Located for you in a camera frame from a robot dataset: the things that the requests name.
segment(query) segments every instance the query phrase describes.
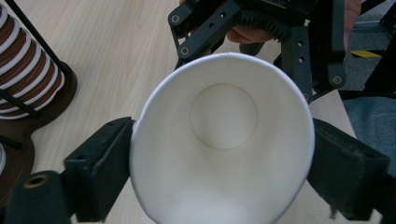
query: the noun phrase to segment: denim fabric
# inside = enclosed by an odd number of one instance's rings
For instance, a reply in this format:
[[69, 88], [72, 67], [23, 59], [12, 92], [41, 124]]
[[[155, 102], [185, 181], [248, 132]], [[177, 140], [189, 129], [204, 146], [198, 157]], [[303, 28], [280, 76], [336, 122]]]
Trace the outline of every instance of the denim fabric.
[[345, 100], [344, 106], [356, 137], [390, 157], [388, 173], [396, 177], [396, 100], [360, 97]]

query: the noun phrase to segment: person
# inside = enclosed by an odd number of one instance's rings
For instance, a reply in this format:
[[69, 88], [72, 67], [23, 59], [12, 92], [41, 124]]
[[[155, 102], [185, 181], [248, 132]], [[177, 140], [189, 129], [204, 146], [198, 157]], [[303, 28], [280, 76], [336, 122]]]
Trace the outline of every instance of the person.
[[[346, 0], [344, 14], [344, 47], [349, 44], [349, 37], [352, 29], [361, 14], [361, 0]], [[259, 28], [245, 26], [235, 26], [228, 34], [227, 38], [239, 44], [263, 43], [273, 39], [273, 37]]]

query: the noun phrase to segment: wooden table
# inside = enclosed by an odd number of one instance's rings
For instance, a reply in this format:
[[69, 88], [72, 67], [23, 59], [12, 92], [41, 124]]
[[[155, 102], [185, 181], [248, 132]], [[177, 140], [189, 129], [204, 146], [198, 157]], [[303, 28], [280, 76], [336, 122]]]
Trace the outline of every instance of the wooden table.
[[[61, 172], [63, 158], [105, 123], [122, 117], [139, 119], [154, 88], [174, 70], [176, 49], [167, 15], [177, 0], [17, 0], [17, 4], [61, 61], [78, 77], [71, 105], [52, 123], [33, 134], [34, 172]], [[237, 52], [226, 41], [218, 50]], [[275, 41], [258, 55], [272, 62]], [[312, 115], [354, 135], [337, 91], [315, 101]], [[305, 183], [277, 223], [349, 223], [340, 214], [329, 219], [330, 207]], [[375, 214], [372, 223], [379, 223]], [[106, 223], [153, 223], [140, 207], [130, 181]]]

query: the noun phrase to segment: yellow stripe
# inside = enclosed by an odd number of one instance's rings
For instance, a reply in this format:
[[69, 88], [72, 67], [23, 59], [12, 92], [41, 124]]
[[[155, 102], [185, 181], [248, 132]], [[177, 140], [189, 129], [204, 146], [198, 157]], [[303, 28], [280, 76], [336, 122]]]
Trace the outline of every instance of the yellow stripe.
[[352, 54], [355, 54], [362, 58], [378, 58], [381, 57], [379, 54], [372, 53], [368, 50], [352, 50]]

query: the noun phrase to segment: white paper cup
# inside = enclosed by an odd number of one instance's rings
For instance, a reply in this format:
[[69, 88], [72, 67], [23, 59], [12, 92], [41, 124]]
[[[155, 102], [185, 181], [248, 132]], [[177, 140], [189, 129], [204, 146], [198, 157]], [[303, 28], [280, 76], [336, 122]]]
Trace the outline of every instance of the white paper cup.
[[263, 60], [188, 63], [149, 97], [132, 137], [137, 198], [157, 223], [274, 223], [300, 190], [314, 127], [296, 85]]

